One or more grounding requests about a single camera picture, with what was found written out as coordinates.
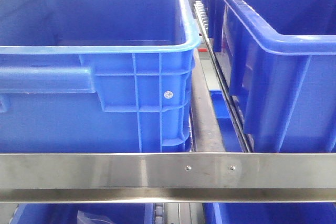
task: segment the plastic bag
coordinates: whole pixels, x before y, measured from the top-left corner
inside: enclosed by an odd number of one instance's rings
[[[78,211],[77,224],[115,224],[115,223],[104,215],[93,215],[87,212]]]

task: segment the stainless steel bar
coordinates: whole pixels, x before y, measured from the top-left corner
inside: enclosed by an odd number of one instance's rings
[[[1,190],[0,202],[335,202],[336,189],[50,189]]]
[[[194,147],[197,152],[225,151],[221,130],[207,88],[200,57],[194,50],[195,68],[193,70],[191,123]]]
[[[336,188],[335,161],[334,153],[0,154],[0,194],[15,189]]]
[[[195,14],[196,14],[196,19],[197,22],[200,26],[201,29],[201,33],[203,35],[203,39],[205,41],[205,44],[207,45],[208,51],[210,53],[210,59],[211,62],[213,64],[213,67],[215,69],[215,73],[217,75],[217,78],[219,80],[219,85],[220,88],[223,92],[224,98],[225,98],[225,102],[227,104],[227,107],[229,109],[230,115],[232,117],[232,123],[234,125],[235,131],[237,133],[238,139],[240,141],[240,145],[243,148],[244,152],[251,152],[252,148],[250,145],[250,136],[246,135],[243,131],[243,124],[242,121],[240,120],[240,117],[238,115],[237,109],[234,105],[234,101],[232,99],[232,97],[229,95],[229,89],[228,89],[228,84],[225,80],[224,74],[219,66],[218,60],[213,52],[212,49],[212,45],[211,42],[209,40],[209,38],[207,37],[207,32],[206,32],[206,28],[202,22],[202,15],[201,15],[201,11],[202,11],[202,4],[200,2],[195,3],[194,5],[194,9],[195,9]]]

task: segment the plastic crate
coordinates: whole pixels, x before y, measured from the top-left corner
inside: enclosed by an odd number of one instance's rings
[[[220,1],[218,58],[254,151],[334,152],[336,0]]]
[[[0,152],[180,152],[187,0],[0,0]]]
[[[206,224],[333,224],[333,203],[204,204]]]
[[[201,0],[204,11],[208,17],[208,38],[214,38],[215,16],[216,16],[216,0]]]
[[[211,98],[223,135],[225,150],[242,152],[222,93],[213,90]],[[204,204],[204,214],[206,224],[336,223],[336,209],[333,203],[207,203]]]
[[[224,102],[222,92],[220,90],[210,91],[212,103],[215,109],[218,125],[223,136],[223,144],[227,152],[241,152],[238,137],[233,127],[229,111]]]
[[[78,211],[114,224],[154,224],[154,204],[20,204],[11,224],[76,224]]]

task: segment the crate rim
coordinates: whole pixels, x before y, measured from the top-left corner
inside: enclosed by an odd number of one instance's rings
[[[283,35],[271,27],[244,0],[223,0],[270,54],[284,56],[335,55],[336,35]]]
[[[169,46],[5,46],[0,45],[0,54],[7,55],[64,55],[64,54],[136,54],[174,53],[189,51],[197,47],[200,37],[188,0],[179,0],[180,12],[186,40],[182,44]]]

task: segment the blue plastic crate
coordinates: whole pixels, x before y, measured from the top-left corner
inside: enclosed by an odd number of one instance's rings
[[[201,2],[208,17],[207,36],[208,38],[214,38],[216,3],[218,2],[218,0],[201,0]]]
[[[210,91],[218,125],[223,136],[223,144],[227,152],[241,152],[238,137],[233,127],[229,111],[220,90]]]
[[[187,0],[0,0],[0,152],[180,152]]]
[[[334,224],[333,203],[210,203],[206,224]]]
[[[336,0],[220,1],[214,43],[254,151],[334,152]]]
[[[234,133],[223,96],[211,91],[214,109],[227,152],[242,152]],[[231,124],[220,123],[228,120]],[[204,204],[206,224],[335,224],[333,203],[207,203]]]
[[[115,224],[154,224],[153,204],[20,204],[11,224],[76,224],[78,211]]]

